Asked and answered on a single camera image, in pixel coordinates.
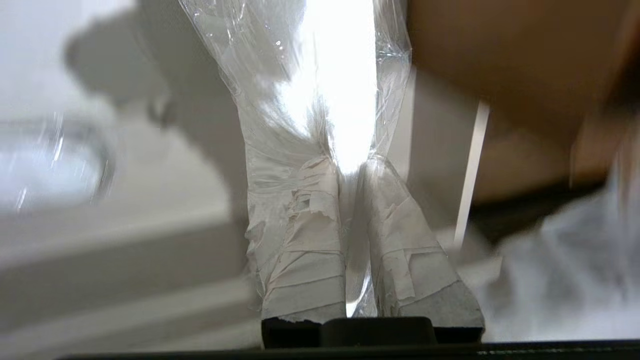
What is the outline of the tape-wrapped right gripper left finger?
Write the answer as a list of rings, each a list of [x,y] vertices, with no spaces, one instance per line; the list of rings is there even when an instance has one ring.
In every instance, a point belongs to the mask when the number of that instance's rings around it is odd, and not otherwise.
[[[306,162],[286,203],[285,227],[264,283],[262,318],[325,323],[346,316],[346,265],[331,159]]]

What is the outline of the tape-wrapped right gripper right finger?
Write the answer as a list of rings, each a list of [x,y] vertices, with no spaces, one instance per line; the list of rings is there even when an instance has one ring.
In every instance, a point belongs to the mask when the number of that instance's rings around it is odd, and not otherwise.
[[[455,270],[391,162],[371,157],[362,183],[375,307],[380,317],[426,317],[444,328],[485,327]]]

